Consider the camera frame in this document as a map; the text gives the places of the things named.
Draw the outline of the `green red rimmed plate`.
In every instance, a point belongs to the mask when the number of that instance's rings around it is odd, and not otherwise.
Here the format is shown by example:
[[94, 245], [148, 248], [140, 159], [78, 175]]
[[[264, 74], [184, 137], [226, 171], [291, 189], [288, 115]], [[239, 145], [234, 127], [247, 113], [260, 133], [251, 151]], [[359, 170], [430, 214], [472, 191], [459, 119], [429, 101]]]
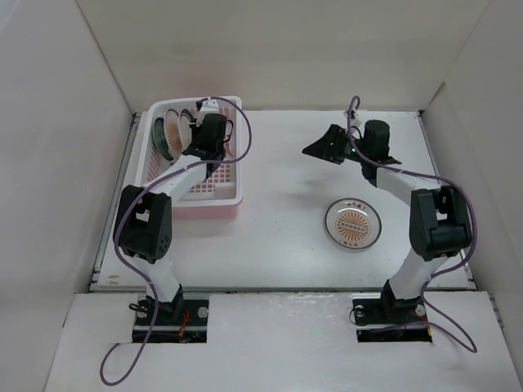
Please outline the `green red rimmed plate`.
[[181, 138], [191, 139], [192, 138], [192, 126], [195, 125], [196, 118], [193, 113], [184, 108], [178, 114], [178, 131]]

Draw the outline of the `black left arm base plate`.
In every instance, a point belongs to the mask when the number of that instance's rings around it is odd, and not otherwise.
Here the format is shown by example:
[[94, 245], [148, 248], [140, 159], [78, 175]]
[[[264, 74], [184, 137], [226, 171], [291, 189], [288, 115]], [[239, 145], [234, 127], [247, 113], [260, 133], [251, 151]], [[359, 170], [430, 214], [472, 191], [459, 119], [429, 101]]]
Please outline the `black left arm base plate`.
[[[131, 303], [128, 308], [135, 313], [132, 342], [142, 343], [153, 316], [153, 304], [146, 299]], [[209, 299], [184, 299], [181, 313], [173, 318], [159, 312], [149, 343], [192, 344], [206, 343], [208, 335]]]

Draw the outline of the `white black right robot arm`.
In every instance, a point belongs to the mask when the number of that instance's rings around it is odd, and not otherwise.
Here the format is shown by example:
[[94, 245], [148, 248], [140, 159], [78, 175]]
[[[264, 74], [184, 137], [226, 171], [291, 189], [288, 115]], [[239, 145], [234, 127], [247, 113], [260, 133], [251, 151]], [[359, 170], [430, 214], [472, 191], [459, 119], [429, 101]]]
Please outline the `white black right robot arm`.
[[476, 241], [475, 219], [468, 197], [449, 180], [406, 171], [390, 154], [390, 127], [372, 119], [362, 137], [354, 126], [331, 125], [303, 154], [335, 164], [357, 162], [363, 177], [409, 208], [410, 250], [378, 298], [354, 299], [359, 326], [403, 325], [422, 319], [428, 303], [423, 295], [429, 282], [443, 274], [440, 267]]

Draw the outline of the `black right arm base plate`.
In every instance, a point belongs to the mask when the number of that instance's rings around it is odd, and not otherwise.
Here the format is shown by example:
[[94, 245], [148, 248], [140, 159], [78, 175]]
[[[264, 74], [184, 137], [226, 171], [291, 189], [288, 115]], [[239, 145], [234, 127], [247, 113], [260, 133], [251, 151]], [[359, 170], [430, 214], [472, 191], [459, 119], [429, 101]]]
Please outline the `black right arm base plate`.
[[432, 343], [427, 311], [419, 298], [395, 304], [382, 298], [353, 298], [352, 305], [359, 343]]

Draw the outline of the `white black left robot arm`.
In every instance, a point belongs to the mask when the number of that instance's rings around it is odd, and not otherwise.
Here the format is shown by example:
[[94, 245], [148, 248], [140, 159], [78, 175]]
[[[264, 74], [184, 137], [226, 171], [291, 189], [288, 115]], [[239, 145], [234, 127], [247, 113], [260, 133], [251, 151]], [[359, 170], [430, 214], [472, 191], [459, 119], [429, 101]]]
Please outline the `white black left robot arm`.
[[228, 119], [206, 114], [190, 126], [191, 142], [174, 166], [146, 185], [123, 188], [114, 225], [114, 251], [119, 260], [145, 281], [145, 312], [163, 323], [177, 322], [183, 311], [183, 288], [169, 261], [172, 205], [205, 181], [226, 157]]

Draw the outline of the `blue floral green plate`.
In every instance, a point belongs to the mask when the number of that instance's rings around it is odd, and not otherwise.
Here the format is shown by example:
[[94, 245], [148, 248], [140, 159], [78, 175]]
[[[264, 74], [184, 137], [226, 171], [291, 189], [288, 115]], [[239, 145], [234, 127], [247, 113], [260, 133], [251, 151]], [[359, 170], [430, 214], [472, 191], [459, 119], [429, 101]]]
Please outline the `blue floral green plate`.
[[173, 156], [170, 154], [164, 131], [164, 118], [158, 117], [154, 120], [151, 137], [153, 145], [158, 150], [160, 155], [167, 161], [172, 161]]

